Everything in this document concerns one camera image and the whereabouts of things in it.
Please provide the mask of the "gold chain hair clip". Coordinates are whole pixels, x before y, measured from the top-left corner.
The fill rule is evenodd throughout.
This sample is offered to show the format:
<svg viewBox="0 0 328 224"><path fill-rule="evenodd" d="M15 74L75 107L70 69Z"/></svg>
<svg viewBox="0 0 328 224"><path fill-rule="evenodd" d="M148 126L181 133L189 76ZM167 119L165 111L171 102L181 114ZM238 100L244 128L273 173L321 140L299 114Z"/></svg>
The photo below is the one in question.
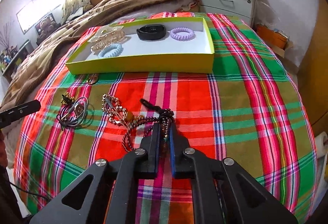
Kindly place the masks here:
<svg viewBox="0 0 328 224"><path fill-rule="evenodd" d="M145 118L144 116L133 114L121 105L117 97L108 94L102 96L102 111L107 114L109 122L117 126L124 126L127 129Z"/></svg>

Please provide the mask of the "pearl hair claw clip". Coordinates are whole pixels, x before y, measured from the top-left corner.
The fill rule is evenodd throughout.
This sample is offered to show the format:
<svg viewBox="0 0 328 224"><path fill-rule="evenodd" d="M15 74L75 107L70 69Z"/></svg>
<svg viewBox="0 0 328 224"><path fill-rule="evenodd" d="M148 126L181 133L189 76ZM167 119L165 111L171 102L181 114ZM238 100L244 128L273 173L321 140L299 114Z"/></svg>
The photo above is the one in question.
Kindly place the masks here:
<svg viewBox="0 0 328 224"><path fill-rule="evenodd" d="M96 53L112 43L123 41L125 36L123 26L103 26L88 40L90 50Z"/></svg>

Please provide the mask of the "black smart band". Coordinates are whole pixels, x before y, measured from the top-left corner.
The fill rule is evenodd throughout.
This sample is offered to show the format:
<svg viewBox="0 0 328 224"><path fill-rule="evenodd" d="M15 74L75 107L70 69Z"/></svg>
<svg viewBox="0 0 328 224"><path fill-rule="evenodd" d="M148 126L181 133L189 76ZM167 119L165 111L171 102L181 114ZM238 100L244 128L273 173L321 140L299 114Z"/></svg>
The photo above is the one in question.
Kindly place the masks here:
<svg viewBox="0 0 328 224"><path fill-rule="evenodd" d="M136 32L142 41L157 41L165 37L167 30L164 25L153 24L144 25L137 29Z"/></svg>

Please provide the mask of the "low side shelf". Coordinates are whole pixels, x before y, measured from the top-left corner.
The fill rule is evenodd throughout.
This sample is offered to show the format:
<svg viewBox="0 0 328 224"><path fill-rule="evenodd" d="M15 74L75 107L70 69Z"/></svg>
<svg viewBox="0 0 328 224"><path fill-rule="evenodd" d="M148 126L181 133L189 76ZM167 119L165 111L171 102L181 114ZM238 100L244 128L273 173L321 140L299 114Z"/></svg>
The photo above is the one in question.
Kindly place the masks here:
<svg viewBox="0 0 328 224"><path fill-rule="evenodd" d="M1 50L1 74L10 83L19 65L34 51L30 40L26 40L20 48L17 46Z"/></svg>

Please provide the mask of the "plaid bed cloth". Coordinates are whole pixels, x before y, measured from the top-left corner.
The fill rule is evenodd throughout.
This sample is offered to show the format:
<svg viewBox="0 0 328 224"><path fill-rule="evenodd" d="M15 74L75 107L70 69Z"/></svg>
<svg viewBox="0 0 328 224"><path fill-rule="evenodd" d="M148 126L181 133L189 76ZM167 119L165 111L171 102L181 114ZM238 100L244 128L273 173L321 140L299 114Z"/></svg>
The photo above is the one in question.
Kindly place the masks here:
<svg viewBox="0 0 328 224"><path fill-rule="evenodd" d="M23 120L14 179L37 213L99 158L125 155L125 128L102 112L110 94L134 114L152 116L140 99L174 112L191 147L217 160L230 157L304 223L314 203L316 147L296 85L255 32L235 17L206 14L215 58L211 74L105 73L94 84L72 75L70 55L57 62L34 98L41 110Z"/></svg>

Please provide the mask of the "paper towel roll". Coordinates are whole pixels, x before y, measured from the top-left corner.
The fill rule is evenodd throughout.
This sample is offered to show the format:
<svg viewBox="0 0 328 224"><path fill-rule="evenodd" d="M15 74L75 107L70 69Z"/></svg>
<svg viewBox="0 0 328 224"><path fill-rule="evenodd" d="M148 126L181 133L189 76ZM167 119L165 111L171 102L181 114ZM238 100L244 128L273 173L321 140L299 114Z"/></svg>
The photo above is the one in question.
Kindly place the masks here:
<svg viewBox="0 0 328 224"><path fill-rule="evenodd" d="M328 137L326 132L321 132L321 134L315 137L315 145L316 145L316 155L317 158L324 157L328 151Z"/></svg>

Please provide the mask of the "wooden door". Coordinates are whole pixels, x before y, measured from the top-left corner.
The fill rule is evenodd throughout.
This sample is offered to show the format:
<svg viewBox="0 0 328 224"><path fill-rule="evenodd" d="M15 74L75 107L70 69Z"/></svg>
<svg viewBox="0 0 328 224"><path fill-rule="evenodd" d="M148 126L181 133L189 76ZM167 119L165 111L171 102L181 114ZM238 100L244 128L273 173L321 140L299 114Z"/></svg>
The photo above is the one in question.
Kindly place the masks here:
<svg viewBox="0 0 328 224"><path fill-rule="evenodd" d="M300 65L298 90L315 136L327 132L327 1L319 0L316 25Z"/></svg>

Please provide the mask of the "yellow-green shallow box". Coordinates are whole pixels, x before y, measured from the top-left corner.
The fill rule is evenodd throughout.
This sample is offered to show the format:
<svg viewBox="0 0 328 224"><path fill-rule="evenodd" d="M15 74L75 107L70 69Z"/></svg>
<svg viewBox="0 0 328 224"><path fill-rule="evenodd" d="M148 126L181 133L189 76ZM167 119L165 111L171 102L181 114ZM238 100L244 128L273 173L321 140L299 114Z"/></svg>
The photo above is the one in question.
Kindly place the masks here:
<svg viewBox="0 0 328 224"><path fill-rule="evenodd" d="M187 41L173 39L169 33L156 41L142 41L137 29L144 25L164 25L167 32L179 27L194 31ZM105 28L96 29L83 39L82 44L66 62L71 74L107 72L190 72L211 73L214 46L208 25L202 17L170 17L145 19L124 23L125 37L122 53L117 57L102 58L91 52L91 39Z"/></svg>

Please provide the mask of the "orange cardboard box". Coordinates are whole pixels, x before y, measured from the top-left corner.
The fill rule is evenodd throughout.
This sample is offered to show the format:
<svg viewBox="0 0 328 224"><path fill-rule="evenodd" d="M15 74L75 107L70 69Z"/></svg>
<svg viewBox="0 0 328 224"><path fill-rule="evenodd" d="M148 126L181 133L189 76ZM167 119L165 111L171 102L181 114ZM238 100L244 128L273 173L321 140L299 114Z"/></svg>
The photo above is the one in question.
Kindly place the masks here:
<svg viewBox="0 0 328 224"><path fill-rule="evenodd" d="M284 58L286 50L293 46L290 39L281 31L271 30L260 24L255 26L255 31L267 46L269 46L279 57Z"/></svg>

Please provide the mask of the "brown patterned blanket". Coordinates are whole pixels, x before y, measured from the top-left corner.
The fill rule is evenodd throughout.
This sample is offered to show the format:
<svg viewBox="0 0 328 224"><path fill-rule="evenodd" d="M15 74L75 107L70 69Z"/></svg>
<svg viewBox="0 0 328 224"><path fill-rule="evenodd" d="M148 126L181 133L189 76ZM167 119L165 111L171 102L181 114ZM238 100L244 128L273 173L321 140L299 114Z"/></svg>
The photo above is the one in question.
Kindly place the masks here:
<svg viewBox="0 0 328 224"><path fill-rule="evenodd" d="M141 9L172 1L176 0L102 0L82 16L62 25L19 65L3 97L1 111L24 103L86 30L107 25Z"/></svg>

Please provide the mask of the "grey bedside cabinet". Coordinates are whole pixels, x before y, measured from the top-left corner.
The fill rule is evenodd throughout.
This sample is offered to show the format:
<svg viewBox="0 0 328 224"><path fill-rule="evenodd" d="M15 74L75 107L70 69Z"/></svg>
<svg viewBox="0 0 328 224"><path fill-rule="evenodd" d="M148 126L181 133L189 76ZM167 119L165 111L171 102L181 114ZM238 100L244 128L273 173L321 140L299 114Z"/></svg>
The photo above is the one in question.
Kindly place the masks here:
<svg viewBox="0 0 328 224"><path fill-rule="evenodd" d="M200 0L200 12L236 16L253 26L257 0Z"/></svg>

